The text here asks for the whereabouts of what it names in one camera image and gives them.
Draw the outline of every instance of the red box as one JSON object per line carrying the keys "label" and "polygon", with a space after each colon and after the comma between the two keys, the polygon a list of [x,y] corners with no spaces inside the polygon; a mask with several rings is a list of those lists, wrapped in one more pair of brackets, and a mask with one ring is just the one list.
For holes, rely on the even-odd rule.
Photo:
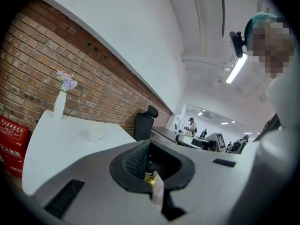
{"label": "red box", "polygon": [[0,116],[0,155],[4,168],[13,176],[22,177],[29,143],[29,128]]}

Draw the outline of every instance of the desk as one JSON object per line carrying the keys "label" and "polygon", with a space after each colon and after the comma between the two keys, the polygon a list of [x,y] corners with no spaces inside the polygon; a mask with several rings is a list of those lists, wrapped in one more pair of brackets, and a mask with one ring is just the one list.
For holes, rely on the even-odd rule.
{"label": "desk", "polygon": [[164,138],[164,139],[167,139],[173,143],[175,143],[175,138],[178,134],[181,134],[181,133],[175,133],[175,132],[171,132],[170,130],[164,128],[164,127],[153,127],[151,129],[151,132],[157,134],[158,136]]}
{"label": "desk", "polygon": [[[95,144],[88,140],[88,130],[100,127],[104,136]],[[118,124],[96,122],[63,115],[53,119],[53,112],[45,111],[29,142],[22,175],[23,191],[31,196],[47,180],[78,159],[135,140]]]}

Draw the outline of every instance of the teal cap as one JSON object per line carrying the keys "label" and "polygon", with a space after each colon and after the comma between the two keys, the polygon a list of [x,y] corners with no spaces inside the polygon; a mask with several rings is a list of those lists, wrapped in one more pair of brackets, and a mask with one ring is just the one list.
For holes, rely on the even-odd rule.
{"label": "teal cap", "polygon": [[251,23],[249,24],[248,27],[246,27],[246,30],[247,30],[247,31],[245,31],[246,34],[244,34],[244,36],[246,38],[246,43],[248,43],[248,41],[249,41],[250,34],[253,33],[253,31],[252,31],[253,26],[257,22],[260,22],[260,21],[265,20],[265,19],[270,18],[270,17],[275,17],[276,18],[277,16],[275,16],[273,14],[270,14],[270,13],[259,12],[259,13],[255,14],[254,17],[252,17]]}

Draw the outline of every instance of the vase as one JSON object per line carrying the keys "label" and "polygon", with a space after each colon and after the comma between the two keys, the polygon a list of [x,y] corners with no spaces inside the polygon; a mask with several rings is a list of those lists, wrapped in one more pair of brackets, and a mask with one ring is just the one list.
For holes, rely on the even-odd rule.
{"label": "vase", "polygon": [[67,93],[60,91],[59,95],[56,98],[55,105],[54,105],[54,119],[56,120],[61,119],[66,104],[66,97],[67,97]]}

